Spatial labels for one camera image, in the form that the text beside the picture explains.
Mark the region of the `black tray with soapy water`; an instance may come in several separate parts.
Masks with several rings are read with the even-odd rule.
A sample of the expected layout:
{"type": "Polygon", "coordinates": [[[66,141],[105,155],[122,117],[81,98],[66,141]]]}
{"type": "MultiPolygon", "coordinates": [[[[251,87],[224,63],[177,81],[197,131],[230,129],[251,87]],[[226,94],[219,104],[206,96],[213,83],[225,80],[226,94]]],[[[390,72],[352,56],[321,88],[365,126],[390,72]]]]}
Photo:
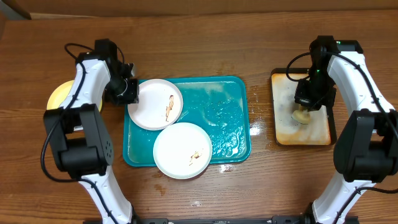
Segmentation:
{"type": "Polygon", "coordinates": [[[322,106],[309,112],[310,123],[301,124],[292,118],[299,105],[294,101],[297,83],[289,80],[283,68],[271,73],[271,89],[274,109],[275,138],[285,146],[327,146],[336,142],[336,130],[332,110],[322,106]]]}

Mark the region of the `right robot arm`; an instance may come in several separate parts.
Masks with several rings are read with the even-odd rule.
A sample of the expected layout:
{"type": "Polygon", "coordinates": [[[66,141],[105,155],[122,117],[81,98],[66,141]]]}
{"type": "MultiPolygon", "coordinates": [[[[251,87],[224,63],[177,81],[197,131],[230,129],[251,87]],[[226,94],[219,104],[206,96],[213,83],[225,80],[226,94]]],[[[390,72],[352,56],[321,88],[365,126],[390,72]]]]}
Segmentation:
{"type": "Polygon", "coordinates": [[[307,111],[332,108],[340,92],[349,120],[335,142],[336,172],[296,223],[358,223],[347,214],[367,191],[395,194],[375,185],[397,173],[397,111],[370,75],[356,40],[319,35],[307,53],[308,76],[297,80],[294,100],[307,111]]]}

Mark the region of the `yellow-green plate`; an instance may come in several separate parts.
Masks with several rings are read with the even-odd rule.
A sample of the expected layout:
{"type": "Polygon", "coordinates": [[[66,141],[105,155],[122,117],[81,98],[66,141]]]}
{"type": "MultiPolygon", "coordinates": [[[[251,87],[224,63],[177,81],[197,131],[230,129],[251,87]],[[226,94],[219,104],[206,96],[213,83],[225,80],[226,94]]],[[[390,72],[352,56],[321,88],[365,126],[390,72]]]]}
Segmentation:
{"type": "MultiPolygon", "coordinates": [[[[47,102],[47,110],[54,110],[60,107],[60,105],[65,101],[65,99],[67,98],[67,96],[69,96],[70,90],[72,89],[72,86],[74,84],[73,80],[70,80],[68,82],[63,83],[62,85],[60,85],[59,87],[57,87],[53,93],[50,95],[50,98],[47,102]]],[[[97,108],[99,110],[99,112],[101,112],[102,110],[102,106],[103,106],[103,93],[99,94],[99,90],[98,89],[98,95],[101,96],[99,103],[96,103],[97,108]]],[[[78,106],[78,100],[76,99],[76,102],[74,102],[73,106],[78,106]]]]}

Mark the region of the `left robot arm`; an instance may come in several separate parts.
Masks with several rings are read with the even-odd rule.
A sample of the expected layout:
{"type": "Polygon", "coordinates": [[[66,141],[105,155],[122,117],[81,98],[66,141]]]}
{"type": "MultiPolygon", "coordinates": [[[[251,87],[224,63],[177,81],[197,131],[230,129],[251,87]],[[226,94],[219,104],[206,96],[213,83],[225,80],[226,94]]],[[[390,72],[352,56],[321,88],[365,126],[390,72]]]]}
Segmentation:
{"type": "Polygon", "coordinates": [[[68,95],[58,108],[44,113],[42,171],[50,180],[63,182],[45,166],[50,148],[57,169],[70,176],[68,183],[77,182],[88,192],[103,223],[140,223],[115,178],[113,142],[100,114],[103,100],[114,105],[138,103],[134,65],[124,61],[120,48],[109,39],[96,40],[93,48],[74,59],[76,76],[68,95]]]}

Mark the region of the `yellow sponge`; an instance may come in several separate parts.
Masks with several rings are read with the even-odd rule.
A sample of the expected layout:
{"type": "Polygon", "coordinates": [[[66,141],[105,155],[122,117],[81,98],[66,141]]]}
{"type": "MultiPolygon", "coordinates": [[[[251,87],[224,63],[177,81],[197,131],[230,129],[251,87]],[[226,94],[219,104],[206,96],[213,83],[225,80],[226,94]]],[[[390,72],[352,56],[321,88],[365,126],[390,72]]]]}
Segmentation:
{"type": "Polygon", "coordinates": [[[298,109],[292,113],[292,119],[296,120],[300,124],[309,124],[311,121],[311,115],[308,108],[299,105],[298,109]]]}

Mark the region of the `teal plastic tray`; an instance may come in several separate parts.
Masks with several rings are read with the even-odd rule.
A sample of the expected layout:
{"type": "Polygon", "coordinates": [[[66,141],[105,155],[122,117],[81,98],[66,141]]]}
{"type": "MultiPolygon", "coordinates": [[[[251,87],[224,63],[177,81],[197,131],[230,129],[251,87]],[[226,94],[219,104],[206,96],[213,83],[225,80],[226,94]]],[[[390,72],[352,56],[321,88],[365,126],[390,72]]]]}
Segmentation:
{"type": "MultiPolygon", "coordinates": [[[[245,161],[251,153],[246,87],[234,76],[172,78],[183,97],[179,123],[193,123],[209,135],[211,164],[245,161]]],[[[153,146],[159,131],[137,126],[124,114],[123,158],[133,167],[154,167],[153,146]]]]}

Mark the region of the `white plate with sauce streak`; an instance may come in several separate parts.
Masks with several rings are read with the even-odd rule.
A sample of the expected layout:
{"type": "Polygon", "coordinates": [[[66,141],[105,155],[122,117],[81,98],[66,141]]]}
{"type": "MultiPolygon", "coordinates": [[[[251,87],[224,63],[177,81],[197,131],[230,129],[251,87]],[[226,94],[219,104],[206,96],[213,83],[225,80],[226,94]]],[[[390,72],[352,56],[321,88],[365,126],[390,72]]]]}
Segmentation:
{"type": "Polygon", "coordinates": [[[183,96],[173,83],[151,79],[139,85],[139,102],[127,105],[128,115],[138,127],[157,131],[174,124],[183,109],[183,96]]]}

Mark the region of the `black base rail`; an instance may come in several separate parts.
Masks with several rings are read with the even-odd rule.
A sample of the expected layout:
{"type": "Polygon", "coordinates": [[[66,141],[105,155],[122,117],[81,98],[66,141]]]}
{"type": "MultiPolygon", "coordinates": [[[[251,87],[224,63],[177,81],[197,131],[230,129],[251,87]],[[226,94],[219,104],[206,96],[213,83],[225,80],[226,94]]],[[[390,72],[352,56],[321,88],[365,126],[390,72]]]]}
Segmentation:
{"type": "Polygon", "coordinates": [[[140,223],[145,224],[299,224],[303,223],[299,216],[274,216],[272,218],[244,218],[244,219],[192,219],[192,220],[168,220],[166,218],[147,218],[142,219],[140,223]]]}

